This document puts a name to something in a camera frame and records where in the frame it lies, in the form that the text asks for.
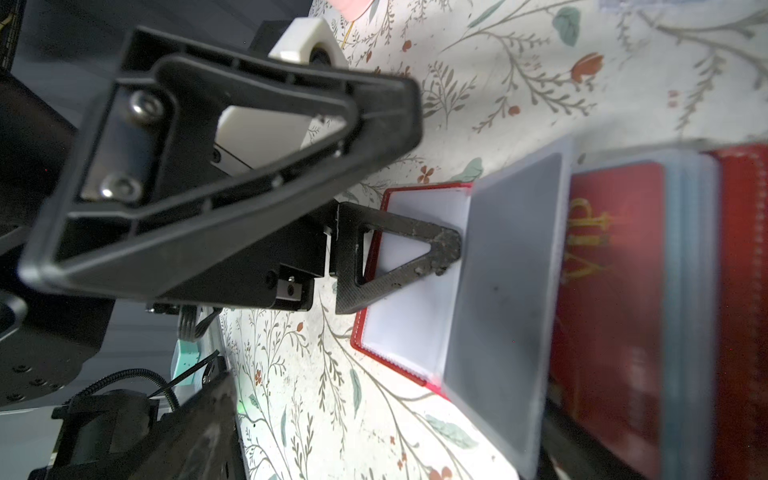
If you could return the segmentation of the red vip card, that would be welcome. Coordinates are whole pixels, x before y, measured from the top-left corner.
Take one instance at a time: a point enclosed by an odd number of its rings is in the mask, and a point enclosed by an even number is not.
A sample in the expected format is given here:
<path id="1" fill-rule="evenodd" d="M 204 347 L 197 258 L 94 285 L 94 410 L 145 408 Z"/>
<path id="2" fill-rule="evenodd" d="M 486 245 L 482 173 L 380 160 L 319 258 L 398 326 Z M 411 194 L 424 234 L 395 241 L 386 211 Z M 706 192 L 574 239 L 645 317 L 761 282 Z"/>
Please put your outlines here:
<path id="1" fill-rule="evenodd" d="M 660 474 L 665 168 L 573 176 L 550 376 L 568 414 L 648 479 Z"/>

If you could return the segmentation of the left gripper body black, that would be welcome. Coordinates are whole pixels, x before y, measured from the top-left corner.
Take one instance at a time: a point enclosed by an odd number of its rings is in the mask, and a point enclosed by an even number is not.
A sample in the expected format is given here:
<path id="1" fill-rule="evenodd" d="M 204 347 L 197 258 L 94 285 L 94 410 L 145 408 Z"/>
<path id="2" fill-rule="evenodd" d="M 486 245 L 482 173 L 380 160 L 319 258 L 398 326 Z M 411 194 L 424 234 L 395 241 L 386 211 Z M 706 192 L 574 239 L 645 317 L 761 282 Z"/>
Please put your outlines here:
<path id="1" fill-rule="evenodd" d="M 311 213 L 146 303 L 149 311 L 182 306 L 308 311 L 315 280 L 326 274 L 327 241 L 339 202 Z"/>

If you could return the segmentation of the red leather card holder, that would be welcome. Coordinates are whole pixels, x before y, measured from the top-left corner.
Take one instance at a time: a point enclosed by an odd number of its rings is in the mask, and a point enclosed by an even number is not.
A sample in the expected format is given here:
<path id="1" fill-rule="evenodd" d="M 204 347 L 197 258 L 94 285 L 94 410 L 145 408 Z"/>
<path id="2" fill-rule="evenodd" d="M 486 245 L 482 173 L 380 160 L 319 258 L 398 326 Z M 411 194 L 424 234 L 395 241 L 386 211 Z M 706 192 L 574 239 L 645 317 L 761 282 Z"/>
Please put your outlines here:
<path id="1" fill-rule="evenodd" d="M 462 257 L 361 311 L 351 345 L 524 477 L 552 455 L 572 478 L 765 478 L 766 146 L 574 154 L 388 190 Z"/>

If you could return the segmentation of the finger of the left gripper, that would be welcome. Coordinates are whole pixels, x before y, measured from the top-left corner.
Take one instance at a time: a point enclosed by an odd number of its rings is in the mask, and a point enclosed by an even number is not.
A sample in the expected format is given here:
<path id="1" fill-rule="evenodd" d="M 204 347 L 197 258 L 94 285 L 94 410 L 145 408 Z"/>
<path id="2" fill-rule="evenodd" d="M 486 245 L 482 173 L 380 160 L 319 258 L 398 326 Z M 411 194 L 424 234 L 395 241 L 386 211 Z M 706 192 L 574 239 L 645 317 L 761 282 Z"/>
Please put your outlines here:
<path id="1" fill-rule="evenodd" d="M 425 243 L 429 251 L 379 278 L 363 277 L 363 237 L 380 231 Z M 354 314 L 431 274 L 442 275 L 461 256 L 458 231 L 434 223 L 344 202 L 337 209 L 335 313 Z"/>
<path id="2" fill-rule="evenodd" d="M 211 166 L 222 112 L 268 91 L 314 115 L 301 148 L 238 176 Z M 43 205 L 19 275 L 49 293 L 158 298 L 330 202 L 421 137 L 411 79 L 139 27 Z"/>

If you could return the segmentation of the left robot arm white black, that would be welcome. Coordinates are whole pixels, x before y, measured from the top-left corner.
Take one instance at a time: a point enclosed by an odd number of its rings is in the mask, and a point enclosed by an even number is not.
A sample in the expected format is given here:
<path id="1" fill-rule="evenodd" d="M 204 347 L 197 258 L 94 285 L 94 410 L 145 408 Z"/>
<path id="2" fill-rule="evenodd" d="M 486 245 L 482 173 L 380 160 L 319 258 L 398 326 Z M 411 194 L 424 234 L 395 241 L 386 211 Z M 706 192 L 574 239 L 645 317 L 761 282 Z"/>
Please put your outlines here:
<path id="1" fill-rule="evenodd" d="M 459 233 L 338 195 L 413 150 L 406 76 L 307 64 L 139 27 L 74 128 L 1 76 L 1 403 L 69 384 L 117 300 L 202 337 L 227 307 L 306 311 L 336 278 L 355 313 L 460 256 Z"/>

